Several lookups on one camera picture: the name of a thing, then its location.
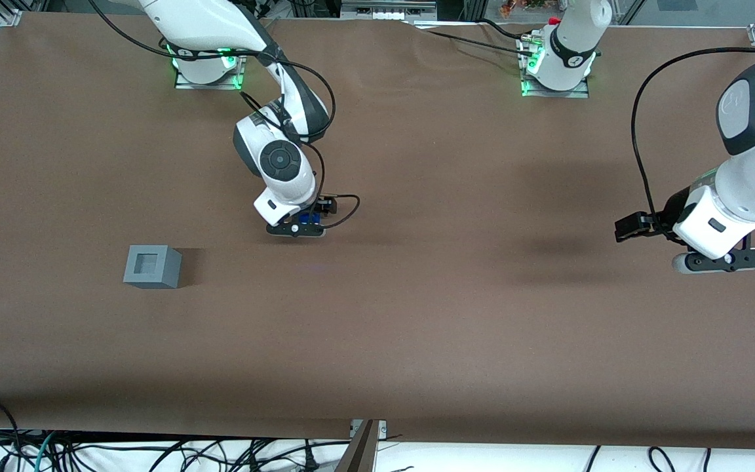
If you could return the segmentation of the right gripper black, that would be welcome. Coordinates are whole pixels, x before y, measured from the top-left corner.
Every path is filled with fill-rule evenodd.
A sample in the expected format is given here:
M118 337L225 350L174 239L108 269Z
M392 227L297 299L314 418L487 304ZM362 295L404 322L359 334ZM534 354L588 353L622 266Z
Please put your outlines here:
M328 217L338 212L338 198L336 196L320 196L315 194L309 205L305 208L306 212L317 212L320 217Z

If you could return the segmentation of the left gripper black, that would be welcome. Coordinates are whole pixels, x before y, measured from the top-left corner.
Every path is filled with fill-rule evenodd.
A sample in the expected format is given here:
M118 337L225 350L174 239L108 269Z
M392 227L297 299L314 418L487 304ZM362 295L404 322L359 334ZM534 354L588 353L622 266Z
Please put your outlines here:
M634 238L651 238L657 235L665 236L666 239L678 245L686 242L677 236L673 227L682 216L689 198L690 188L686 186L675 192L665 203L660 212L660 224L653 213L632 213L627 217L616 221L616 243Z

